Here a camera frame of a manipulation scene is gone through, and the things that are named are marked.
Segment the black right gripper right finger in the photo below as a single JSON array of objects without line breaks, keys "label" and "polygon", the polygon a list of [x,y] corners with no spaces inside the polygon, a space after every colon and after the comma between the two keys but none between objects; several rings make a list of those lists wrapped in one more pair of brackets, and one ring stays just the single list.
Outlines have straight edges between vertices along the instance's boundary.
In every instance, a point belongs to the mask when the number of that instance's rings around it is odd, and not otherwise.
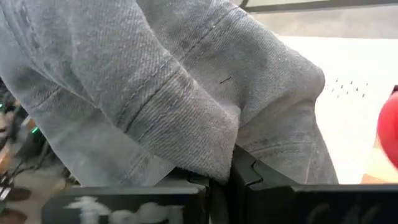
[{"label": "black right gripper right finger", "polygon": [[230,224],[398,224],[398,185],[299,184],[237,146],[228,210]]}]

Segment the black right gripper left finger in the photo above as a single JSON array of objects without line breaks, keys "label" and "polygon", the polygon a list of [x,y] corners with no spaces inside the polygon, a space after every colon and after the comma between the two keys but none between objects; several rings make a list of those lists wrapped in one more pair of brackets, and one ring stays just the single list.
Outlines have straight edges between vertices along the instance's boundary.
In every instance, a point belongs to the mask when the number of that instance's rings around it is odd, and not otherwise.
[{"label": "black right gripper left finger", "polygon": [[42,224],[209,224],[211,181],[173,170],[153,187],[73,187],[42,207]]}]

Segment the light grey washed cap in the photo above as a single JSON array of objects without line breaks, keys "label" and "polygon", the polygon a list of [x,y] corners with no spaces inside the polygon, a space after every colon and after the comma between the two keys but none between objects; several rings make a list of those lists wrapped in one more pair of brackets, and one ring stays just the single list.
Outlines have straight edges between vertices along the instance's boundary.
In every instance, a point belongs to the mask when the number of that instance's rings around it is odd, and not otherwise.
[{"label": "light grey washed cap", "polygon": [[230,0],[0,0],[0,77],[84,186],[224,184],[235,145],[338,181],[322,70]]}]

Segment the white small table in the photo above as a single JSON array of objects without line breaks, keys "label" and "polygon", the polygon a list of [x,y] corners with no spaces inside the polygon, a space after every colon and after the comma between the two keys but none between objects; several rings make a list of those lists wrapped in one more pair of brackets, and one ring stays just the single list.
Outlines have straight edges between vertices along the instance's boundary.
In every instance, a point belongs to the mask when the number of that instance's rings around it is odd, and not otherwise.
[{"label": "white small table", "polygon": [[376,137],[379,111],[398,85],[398,39],[281,40],[323,70],[315,111],[340,183],[398,183]]}]

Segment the red desk lamp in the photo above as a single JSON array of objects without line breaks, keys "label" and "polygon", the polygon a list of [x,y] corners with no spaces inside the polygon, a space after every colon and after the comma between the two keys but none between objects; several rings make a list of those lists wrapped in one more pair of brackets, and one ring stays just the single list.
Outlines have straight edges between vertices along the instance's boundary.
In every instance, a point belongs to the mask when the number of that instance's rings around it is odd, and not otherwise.
[{"label": "red desk lamp", "polygon": [[377,135],[387,158],[398,169],[398,85],[394,86],[380,110]]}]

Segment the black frame rail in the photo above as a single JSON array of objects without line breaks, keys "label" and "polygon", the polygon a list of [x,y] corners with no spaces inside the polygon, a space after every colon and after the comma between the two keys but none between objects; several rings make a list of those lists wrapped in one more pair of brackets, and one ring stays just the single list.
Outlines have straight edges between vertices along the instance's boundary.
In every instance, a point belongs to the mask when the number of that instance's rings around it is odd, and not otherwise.
[{"label": "black frame rail", "polygon": [[249,13],[316,11],[346,7],[398,5],[398,0],[241,0]]}]

